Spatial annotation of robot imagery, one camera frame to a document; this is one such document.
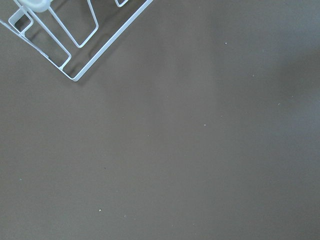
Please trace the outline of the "white cup on rack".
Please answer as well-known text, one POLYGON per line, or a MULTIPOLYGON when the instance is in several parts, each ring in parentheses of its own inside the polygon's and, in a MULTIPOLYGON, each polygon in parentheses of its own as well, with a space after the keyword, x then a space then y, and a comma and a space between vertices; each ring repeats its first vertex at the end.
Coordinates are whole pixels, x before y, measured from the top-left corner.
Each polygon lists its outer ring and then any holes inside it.
POLYGON ((20 0, 21 5, 29 8, 33 12, 43 13, 51 6, 51 0, 20 0))

